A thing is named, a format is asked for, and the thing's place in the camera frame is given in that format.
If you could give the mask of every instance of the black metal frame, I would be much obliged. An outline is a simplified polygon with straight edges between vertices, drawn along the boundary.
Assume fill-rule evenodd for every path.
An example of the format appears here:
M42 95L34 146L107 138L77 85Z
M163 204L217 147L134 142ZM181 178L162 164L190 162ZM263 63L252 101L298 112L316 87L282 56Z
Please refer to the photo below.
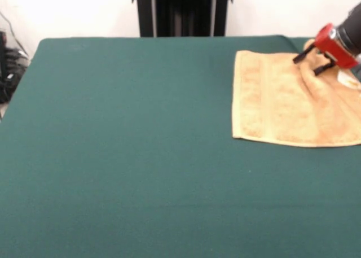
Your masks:
M214 36L224 36L226 34L227 8L228 0L217 0L214 18Z
M137 0L141 37L154 37L152 0ZM156 0L157 37L211 36L212 0ZM226 31L228 0L217 0L214 36Z
M141 37L154 37L152 20L152 0L137 0L139 29Z

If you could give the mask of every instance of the orange towel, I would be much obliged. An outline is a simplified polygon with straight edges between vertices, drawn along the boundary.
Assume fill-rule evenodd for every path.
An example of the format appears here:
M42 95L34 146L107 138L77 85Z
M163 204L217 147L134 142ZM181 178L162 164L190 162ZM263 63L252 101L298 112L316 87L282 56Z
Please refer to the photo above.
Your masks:
M361 144L360 90L337 77L347 75L355 86L359 81L337 67L315 77L312 70L329 62L316 50L297 65L295 56L237 52L233 137L299 147Z

